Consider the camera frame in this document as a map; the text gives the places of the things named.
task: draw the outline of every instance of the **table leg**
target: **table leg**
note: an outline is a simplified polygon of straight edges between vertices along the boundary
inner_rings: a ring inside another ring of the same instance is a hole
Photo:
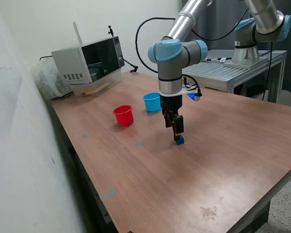
[[[253,233],[256,232],[264,223],[268,222],[268,216],[270,212],[271,202],[269,201],[267,205],[257,214],[255,219],[245,227],[240,233]]]
[[[268,102],[279,103],[286,61],[271,68],[269,77]]]

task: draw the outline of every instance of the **white wall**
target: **white wall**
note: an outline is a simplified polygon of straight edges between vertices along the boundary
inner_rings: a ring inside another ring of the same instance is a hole
[[[150,17],[176,17],[180,9],[181,0],[0,0],[0,12],[29,66],[53,50],[78,44],[72,25],[76,21],[83,42],[108,37],[108,25],[112,25],[120,37],[124,57],[143,73],[151,71],[142,66],[135,52],[138,26]],[[172,21],[156,20],[143,27],[139,48],[147,64],[148,47],[171,25]]]
[[[0,233],[81,232],[48,112],[0,17]]]

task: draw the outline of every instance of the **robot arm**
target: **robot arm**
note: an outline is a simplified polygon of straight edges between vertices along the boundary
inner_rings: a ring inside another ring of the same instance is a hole
[[[258,42],[276,42],[287,38],[291,16],[276,10],[273,0],[246,0],[253,18],[240,22],[235,29],[232,63],[252,65],[259,61]]]
[[[187,88],[183,85],[182,69],[204,60],[207,45],[201,40],[182,42],[195,25],[195,18],[205,10],[212,0],[189,0],[170,30],[162,40],[148,50],[150,61],[157,64],[161,95],[162,114],[166,127],[172,127],[174,140],[183,143],[183,117],[178,114],[182,106],[182,95],[189,94],[194,100],[201,97],[199,86]]]
[[[183,41],[195,26],[198,15],[211,3],[212,0],[188,0],[169,34],[148,50],[150,61],[156,63],[158,67],[161,107],[165,125],[167,128],[173,128],[174,140],[177,144],[183,143],[181,136],[181,133],[184,132],[183,117],[178,114],[178,110],[182,106],[182,95],[188,94],[193,100],[199,100],[201,97],[197,84],[196,88],[187,88],[186,85],[183,85],[182,69],[203,61],[208,54],[207,45],[203,41]],[[284,39],[291,24],[291,17],[284,17],[280,11],[277,11],[273,0],[246,0],[246,4],[254,18],[242,21],[236,29],[236,38],[242,37],[242,40],[237,45],[235,42],[233,60],[241,60],[241,62],[248,57],[243,54],[242,49],[252,45],[256,46],[257,41],[277,41],[280,37]],[[240,56],[236,54],[237,49],[241,49]]]

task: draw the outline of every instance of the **plastic bag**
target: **plastic bag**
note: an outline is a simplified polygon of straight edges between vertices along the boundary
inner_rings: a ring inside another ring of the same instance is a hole
[[[62,97],[72,91],[61,79],[52,57],[41,59],[33,72],[34,82],[45,99]]]

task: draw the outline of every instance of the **metal table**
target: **metal table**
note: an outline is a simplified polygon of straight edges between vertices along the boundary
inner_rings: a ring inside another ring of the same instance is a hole
[[[268,69],[270,53],[265,54],[266,52],[266,50],[259,51],[260,62],[252,69],[226,67],[218,62],[202,62],[183,69],[183,73],[195,77],[203,87],[234,93],[235,87]],[[233,54],[234,50],[211,50],[208,58],[232,57]],[[269,102],[276,103],[280,100],[286,58],[287,51],[273,51],[269,77]]]

